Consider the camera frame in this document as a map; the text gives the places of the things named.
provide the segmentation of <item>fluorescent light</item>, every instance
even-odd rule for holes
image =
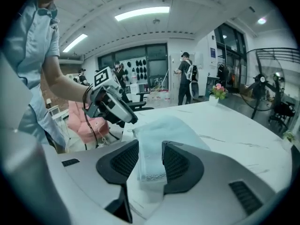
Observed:
[[[76,38],[72,43],[70,43],[70,45],[67,46],[67,47],[65,48],[65,50],[62,51],[62,52],[63,52],[63,53],[69,52],[74,46],[76,46],[77,43],[79,43],[80,41],[82,41],[82,40],[85,39],[86,37],[87,37],[87,35],[85,35],[85,34],[80,35],[80,36],[79,36],[78,38]]]
[[[153,14],[153,13],[169,13],[170,7],[148,7],[143,9],[134,10],[131,12],[123,13],[118,16],[115,16],[115,18],[119,21],[124,20],[126,18],[145,15],[145,14]]]
[[[257,22],[258,22],[259,24],[265,24],[266,21],[267,21],[267,20],[266,20],[265,18],[262,17],[261,19],[258,19]]]

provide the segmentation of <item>flower pot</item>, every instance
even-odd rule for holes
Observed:
[[[210,95],[209,103],[210,103],[212,106],[217,106],[218,101],[219,101],[219,98],[216,98],[214,95]]]
[[[287,152],[290,152],[292,146],[293,146],[293,143],[291,143],[287,138],[283,139],[282,147],[284,150],[286,150]]]

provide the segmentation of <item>poster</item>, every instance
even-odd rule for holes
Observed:
[[[214,49],[214,48],[210,48],[210,56],[212,57],[212,58],[216,58],[216,50]]]

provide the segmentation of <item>red brick wall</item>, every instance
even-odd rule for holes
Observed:
[[[67,74],[73,74],[78,73],[78,69],[80,68],[80,65],[61,65],[61,71],[64,75]],[[49,89],[47,82],[45,80],[45,77],[43,73],[41,74],[41,90],[43,93],[43,98],[46,103],[46,99],[51,99],[51,106],[58,105],[60,107],[60,110],[63,111],[68,108],[68,101],[64,100],[62,98],[59,98],[55,96]]]

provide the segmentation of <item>light blue shirt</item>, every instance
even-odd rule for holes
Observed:
[[[59,56],[59,30],[54,4],[38,8],[37,0],[28,0],[13,21],[4,40],[4,54],[13,70],[32,92],[32,100],[19,130],[35,136],[40,144],[48,144],[47,131],[56,143],[65,147],[65,140],[45,107],[40,89],[41,70],[45,57]]]

